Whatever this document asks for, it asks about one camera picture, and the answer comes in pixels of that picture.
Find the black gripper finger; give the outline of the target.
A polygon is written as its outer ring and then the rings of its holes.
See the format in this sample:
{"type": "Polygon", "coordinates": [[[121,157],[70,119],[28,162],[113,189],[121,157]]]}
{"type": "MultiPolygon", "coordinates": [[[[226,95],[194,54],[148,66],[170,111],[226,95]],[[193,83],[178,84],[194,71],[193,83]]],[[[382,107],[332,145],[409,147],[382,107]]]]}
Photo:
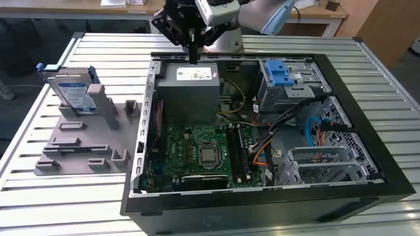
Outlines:
{"type": "Polygon", "coordinates": [[[193,31],[193,63],[197,63],[200,59],[198,50],[204,46],[210,46],[213,42],[220,38],[220,36],[226,31],[226,23],[210,27],[209,30],[204,31],[204,28],[194,28],[193,31]]]}
{"type": "Polygon", "coordinates": [[[169,9],[160,9],[152,18],[152,25],[166,37],[174,46],[181,46],[188,53],[188,61],[194,64],[194,46],[190,38],[186,16],[182,12],[177,13],[169,9]]]}

